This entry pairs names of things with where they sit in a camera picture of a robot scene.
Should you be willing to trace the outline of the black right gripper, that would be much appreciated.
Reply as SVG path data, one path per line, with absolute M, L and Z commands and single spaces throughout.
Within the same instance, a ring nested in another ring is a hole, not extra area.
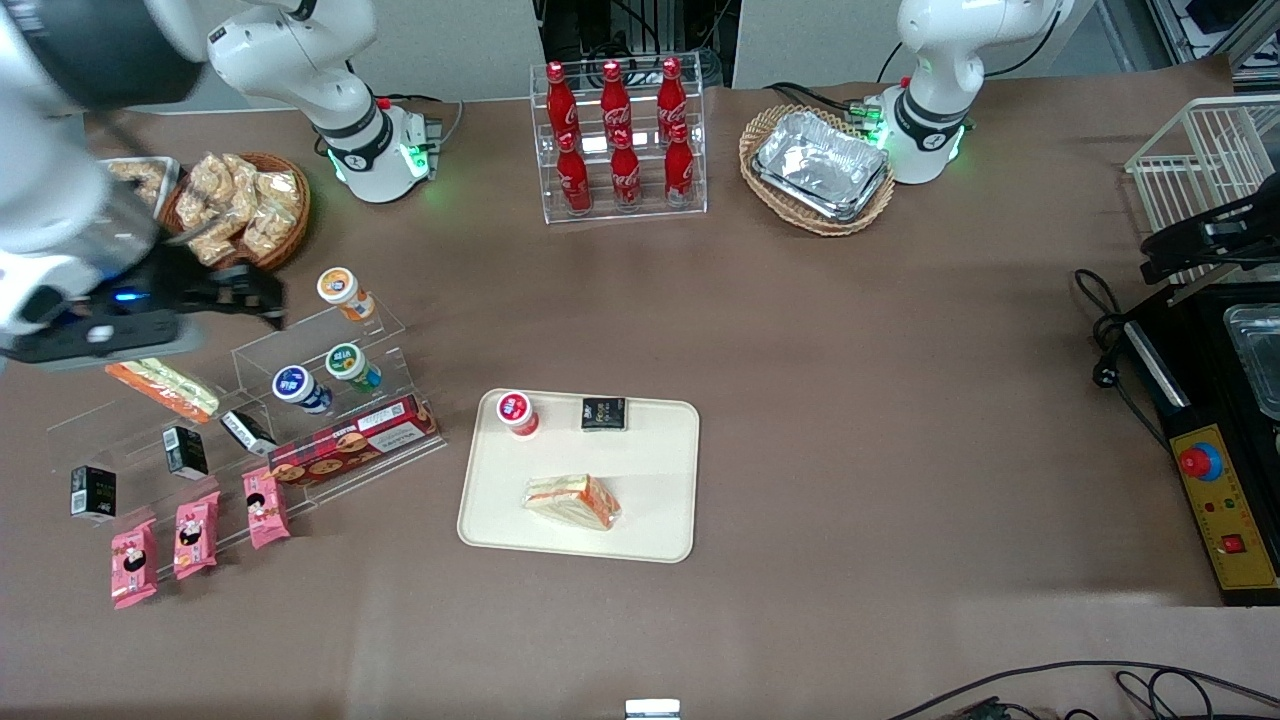
M 157 246 L 95 290 L 95 316 L 114 322 L 220 313 L 253 316 L 273 331 L 285 328 L 284 284 L 273 273 L 229 269 L 228 287 L 186 246 Z

